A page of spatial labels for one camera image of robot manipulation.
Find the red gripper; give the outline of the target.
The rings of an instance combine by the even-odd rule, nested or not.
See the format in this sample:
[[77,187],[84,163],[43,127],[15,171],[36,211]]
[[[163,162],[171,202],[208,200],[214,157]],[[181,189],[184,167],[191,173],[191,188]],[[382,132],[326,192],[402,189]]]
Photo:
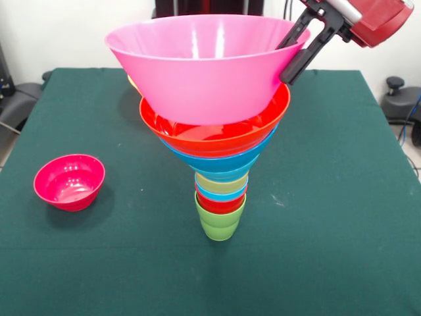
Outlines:
[[337,34],[344,42],[375,47],[395,34],[414,10],[412,1],[303,1],[306,9],[278,44],[283,49],[297,43],[313,19],[324,29],[306,49],[301,49],[280,73],[280,81],[293,84],[321,49]]

